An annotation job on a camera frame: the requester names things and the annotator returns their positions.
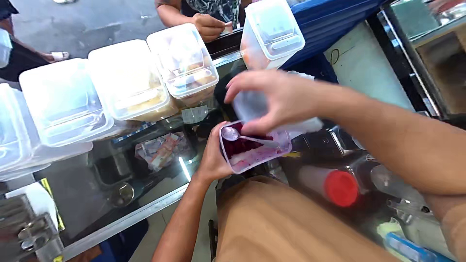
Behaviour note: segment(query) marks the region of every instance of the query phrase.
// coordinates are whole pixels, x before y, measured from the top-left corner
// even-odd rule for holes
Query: metal spoon
[[[250,138],[250,137],[242,136],[242,135],[240,135],[238,130],[236,130],[235,128],[230,127],[230,126],[222,128],[221,134],[222,134],[222,137],[225,138],[228,141],[235,141],[235,140],[238,140],[239,138],[242,138],[242,139],[251,140],[251,141],[254,141],[254,142],[257,142],[257,143],[261,143],[263,145],[266,145],[266,146],[272,147],[272,148],[279,148],[280,147],[280,143],[278,143],[277,141],[256,139],[256,138]]]

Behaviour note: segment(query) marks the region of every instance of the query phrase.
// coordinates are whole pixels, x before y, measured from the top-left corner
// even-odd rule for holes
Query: person's right hand
[[[226,88],[225,103],[231,103],[240,91],[263,91],[267,98],[268,114],[246,123],[241,129],[244,135],[266,134],[277,126],[312,117],[332,117],[332,111],[338,110],[347,95],[356,93],[280,70],[243,72]]]
[[[192,17],[193,24],[199,31],[204,42],[212,42],[215,40],[225,29],[225,23],[211,17],[208,14],[195,14]]]

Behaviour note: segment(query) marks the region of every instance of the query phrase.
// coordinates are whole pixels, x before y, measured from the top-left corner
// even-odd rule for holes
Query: customer
[[[18,76],[23,71],[69,58],[68,52],[45,54],[16,39],[11,18],[12,14],[18,14],[18,10],[14,8],[9,0],[0,0],[0,28],[10,34],[13,46],[8,65],[0,69],[1,78],[18,82]]]
[[[280,71],[245,72],[227,85],[225,102],[240,91],[263,91],[269,113],[244,125],[244,134],[311,117],[329,118],[372,155],[424,193],[442,222],[450,251],[466,261],[466,132],[352,89]],[[232,174],[211,132],[197,172],[171,217],[152,261],[190,261],[205,193]],[[397,261],[317,203],[278,181],[253,177],[219,199],[216,261]]]
[[[240,9],[251,0],[155,0],[162,23],[168,27],[192,23],[204,42],[212,42],[225,29],[225,23],[236,29]]]

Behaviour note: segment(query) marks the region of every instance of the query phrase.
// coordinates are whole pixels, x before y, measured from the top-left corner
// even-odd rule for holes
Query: label
[[[208,107],[206,105],[194,108],[188,108],[181,111],[183,122],[185,124],[194,124],[204,120],[207,116]]]

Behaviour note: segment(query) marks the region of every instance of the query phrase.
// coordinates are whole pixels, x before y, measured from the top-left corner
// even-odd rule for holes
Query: foot
[[[54,56],[52,54],[45,54],[45,53],[40,53],[39,54],[43,59],[45,59],[49,63],[55,63]]]
[[[52,52],[51,54],[39,53],[49,63],[55,63],[67,60],[69,58],[68,52]]]

